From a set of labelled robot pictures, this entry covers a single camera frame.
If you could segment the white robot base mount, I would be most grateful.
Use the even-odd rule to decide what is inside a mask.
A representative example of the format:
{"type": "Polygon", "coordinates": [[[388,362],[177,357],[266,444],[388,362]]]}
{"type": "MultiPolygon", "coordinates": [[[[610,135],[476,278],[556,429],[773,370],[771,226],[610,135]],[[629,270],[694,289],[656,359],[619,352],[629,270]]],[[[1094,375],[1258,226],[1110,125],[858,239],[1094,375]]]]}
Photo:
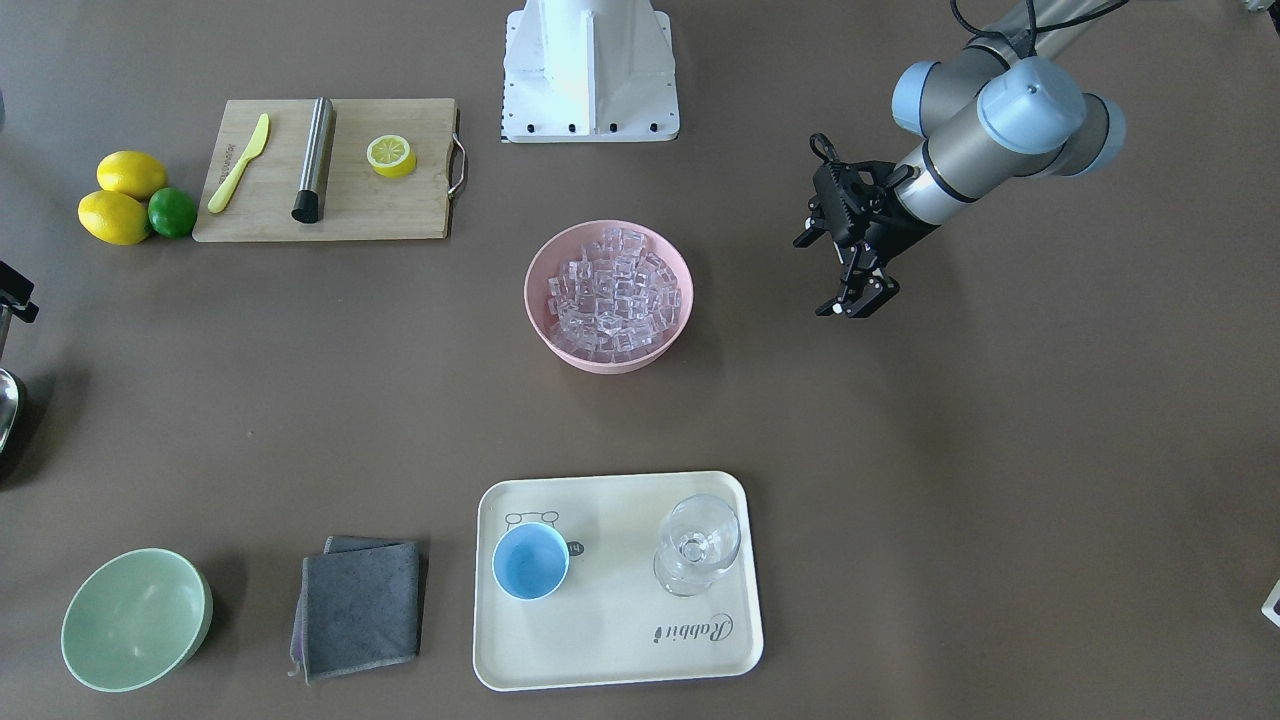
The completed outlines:
{"type": "Polygon", "coordinates": [[[507,15],[504,50],[502,141],[678,137],[671,18],[649,1],[527,1],[507,15]]]}

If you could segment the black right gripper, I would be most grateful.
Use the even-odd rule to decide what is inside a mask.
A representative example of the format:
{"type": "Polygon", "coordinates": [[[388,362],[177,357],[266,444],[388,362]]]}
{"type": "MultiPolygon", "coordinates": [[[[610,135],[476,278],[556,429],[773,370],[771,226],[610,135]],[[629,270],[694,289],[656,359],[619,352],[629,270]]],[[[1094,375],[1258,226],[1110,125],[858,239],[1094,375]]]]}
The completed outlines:
{"type": "Polygon", "coordinates": [[[24,323],[35,322],[38,306],[31,301],[33,282],[6,263],[0,263],[0,286],[3,306],[9,307],[24,323]]]}

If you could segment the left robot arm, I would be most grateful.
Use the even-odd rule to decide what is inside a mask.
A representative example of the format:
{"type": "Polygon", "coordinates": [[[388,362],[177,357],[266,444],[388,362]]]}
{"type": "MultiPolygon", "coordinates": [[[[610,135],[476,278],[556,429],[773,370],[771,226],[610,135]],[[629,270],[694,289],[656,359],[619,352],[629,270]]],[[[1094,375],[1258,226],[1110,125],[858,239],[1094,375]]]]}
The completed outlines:
{"type": "Polygon", "coordinates": [[[902,160],[844,161],[822,133],[799,247],[828,234],[842,264],[820,316],[864,318],[900,290],[887,265],[951,217],[1015,177],[1084,176],[1107,167],[1126,136],[1116,102],[1080,90],[1055,63],[1116,1],[1023,1],[972,27],[951,61],[919,61],[899,78],[896,123],[920,137],[902,160]]]}

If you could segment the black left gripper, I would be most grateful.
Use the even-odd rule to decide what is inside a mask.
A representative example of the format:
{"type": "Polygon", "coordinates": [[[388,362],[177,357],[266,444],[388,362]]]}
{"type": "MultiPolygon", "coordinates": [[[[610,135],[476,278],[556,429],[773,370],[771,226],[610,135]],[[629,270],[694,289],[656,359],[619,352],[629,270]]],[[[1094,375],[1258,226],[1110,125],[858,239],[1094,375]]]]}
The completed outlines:
{"type": "Polygon", "coordinates": [[[809,217],[794,246],[809,247],[827,234],[844,252],[846,266],[838,291],[815,315],[867,318],[900,291],[884,275],[887,265],[938,228],[916,218],[896,195],[920,172],[890,161],[842,161],[826,135],[812,135],[809,147],[820,165],[812,178],[809,217]]]}

